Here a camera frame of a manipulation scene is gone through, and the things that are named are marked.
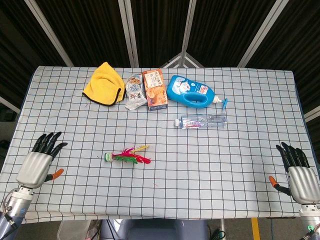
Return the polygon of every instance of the yellow cloth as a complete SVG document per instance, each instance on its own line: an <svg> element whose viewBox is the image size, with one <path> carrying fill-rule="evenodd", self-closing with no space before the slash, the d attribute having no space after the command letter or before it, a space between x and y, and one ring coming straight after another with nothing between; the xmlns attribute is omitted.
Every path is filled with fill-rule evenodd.
<svg viewBox="0 0 320 240"><path fill-rule="evenodd" d="M83 95L98 104L112 106L125 97L125 84L119 74L104 62L93 73Z"/></svg>

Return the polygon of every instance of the robotic hand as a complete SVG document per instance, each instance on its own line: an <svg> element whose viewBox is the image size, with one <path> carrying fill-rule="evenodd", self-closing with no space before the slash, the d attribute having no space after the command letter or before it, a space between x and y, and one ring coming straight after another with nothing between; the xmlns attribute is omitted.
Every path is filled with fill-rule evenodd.
<svg viewBox="0 0 320 240"><path fill-rule="evenodd" d="M54 148L60 135L61 132L55 135L53 133L43 134L26 156L16 177L20 187L12 189L3 199L0 216L0 240L15 238L17 233L15 230L22 223L32 202L33 189L39 188L44 182L56 179L64 172L61 168L54 174L48 174L51 162L67 145L66 142L62 142Z"/></svg>
<svg viewBox="0 0 320 240"><path fill-rule="evenodd" d="M283 148L276 145L280 151L284 169L288 175L289 188L280 186L277 181L269 176L272 186L279 192L292 196L298 204L301 220L308 233L301 240L320 240L320 187L317 176L310 168L308 159L299 148L281 143Z"/></svg>

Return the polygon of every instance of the food package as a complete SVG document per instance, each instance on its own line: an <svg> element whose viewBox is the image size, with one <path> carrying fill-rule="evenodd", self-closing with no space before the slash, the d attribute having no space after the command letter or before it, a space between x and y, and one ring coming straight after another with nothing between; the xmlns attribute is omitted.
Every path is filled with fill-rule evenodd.
<svg viewBox="0 0 320 240"><path fill-rule="evenodd" d="M142 74L135 74L129 77L125 82L126 100L125 107L134 110L147 103L147 99L143 93Z"/></svg>
<svg viewBox="0 0 320 240"><path fill-rule="evenodd" d="M161 69L144 71L143 79L149 111L166 109L168 97Z"/></svg>

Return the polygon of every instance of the grid tablecloth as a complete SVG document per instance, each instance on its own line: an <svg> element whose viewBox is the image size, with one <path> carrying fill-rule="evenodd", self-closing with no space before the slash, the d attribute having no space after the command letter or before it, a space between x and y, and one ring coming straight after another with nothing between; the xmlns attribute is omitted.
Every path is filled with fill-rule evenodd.
<svg viewBox="0 0 320 240"><path fill-rule="evenodd" d="M270 175L287 186L275 148L301 148L315 168L291 71L248 68L162 69L166 86L181 75L227 97L225 129L178 129L184 114L221 113L220 104L128 111L127 99L107 107L82 95L94 67L40 66L35 71L0 175L0 199L18 186L17 173L36 139L62 131L67 142L35 189L27 222L105 219L220 219L297 216L300 206L279 194ZM123 78L149 70L115 68ZM151 164L103 160L104 153L149 145Z"/></svg>

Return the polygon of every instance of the orange snack box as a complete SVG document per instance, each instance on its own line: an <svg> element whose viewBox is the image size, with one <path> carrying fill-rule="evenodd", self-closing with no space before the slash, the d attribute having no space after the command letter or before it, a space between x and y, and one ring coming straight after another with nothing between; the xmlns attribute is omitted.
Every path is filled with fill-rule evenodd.
<svg viewBox="0 0 320 240"><path fill-rule="evenodd" d="M166 109L168 97L161 69L144 71L143 80L149 111Z"/></svg>

